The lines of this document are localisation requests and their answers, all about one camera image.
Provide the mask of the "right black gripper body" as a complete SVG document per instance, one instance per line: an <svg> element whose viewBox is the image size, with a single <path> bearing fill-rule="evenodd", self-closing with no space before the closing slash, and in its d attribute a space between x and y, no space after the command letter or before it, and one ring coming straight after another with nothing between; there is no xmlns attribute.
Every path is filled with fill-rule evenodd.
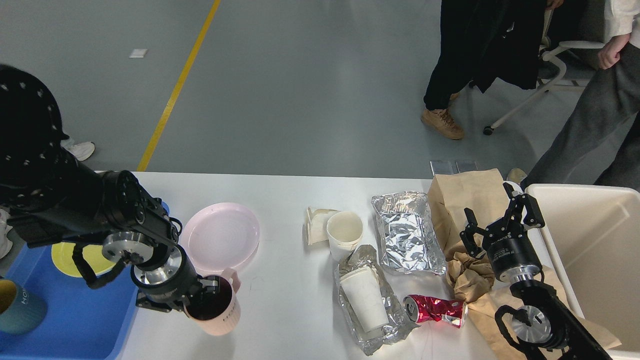
<svg viewBox="0 0 640 360"><path fill-rule="evenodd" d="M486 230L482 247L499 281L532 280L542 272L542 263L524 226L516 226L512 230L489 226Z"/></svg>

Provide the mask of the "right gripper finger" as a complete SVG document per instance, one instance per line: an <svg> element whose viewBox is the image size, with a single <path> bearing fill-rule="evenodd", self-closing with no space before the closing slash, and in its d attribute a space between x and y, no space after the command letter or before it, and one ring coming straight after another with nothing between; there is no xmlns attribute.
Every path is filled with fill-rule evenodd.
<svg viewBox="0 0 640 360"><path fill-rule="evenodd" d="M477 219L471 208L464 208L464 214L467 219L467 224L464 230L459 233L462 244L464 244L467 253L471 257L475 259L482 259L485 257L485 250L481 246L478 246L474 235L482 235L482 238L484 239L484 237L487 236L487 230L486 228L478 227Z"/></svg>
<svg viewBox="0 0 640 360"><path fill-rule="evenodd" d="M509 182L503 182L509 196L509 205L498 221L499 237L528 237L529 230L546 225L537 199L517 191Z"/></svg>

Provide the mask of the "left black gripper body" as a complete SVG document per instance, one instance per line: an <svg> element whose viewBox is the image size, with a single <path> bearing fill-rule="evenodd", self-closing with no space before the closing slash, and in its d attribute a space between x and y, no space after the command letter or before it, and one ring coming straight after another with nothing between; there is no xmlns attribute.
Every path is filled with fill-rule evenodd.
<svg viewBox="0 0 640 360"><path fill-rule="evenodd" d="M145 270L133 266L130 275L148 301L163 306L184 306L184 301L189 305L203 289L199 274L180 245L168 251L168 258L160 267Z"/></svg>

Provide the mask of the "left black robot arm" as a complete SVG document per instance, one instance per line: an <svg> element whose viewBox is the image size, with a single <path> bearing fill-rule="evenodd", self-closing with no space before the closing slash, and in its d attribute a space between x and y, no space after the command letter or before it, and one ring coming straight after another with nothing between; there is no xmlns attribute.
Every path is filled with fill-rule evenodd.
<svg viewBox="0 0 640 360"><path fill-rule="evenodd" d="M130 268L137 306L171 312L211 305L221 276L201 276L179 245L182 223L126 170L97 173L62 146L54 95L34 75L1 66L1 205L28 248L73 244L90 289Z"/></svg>

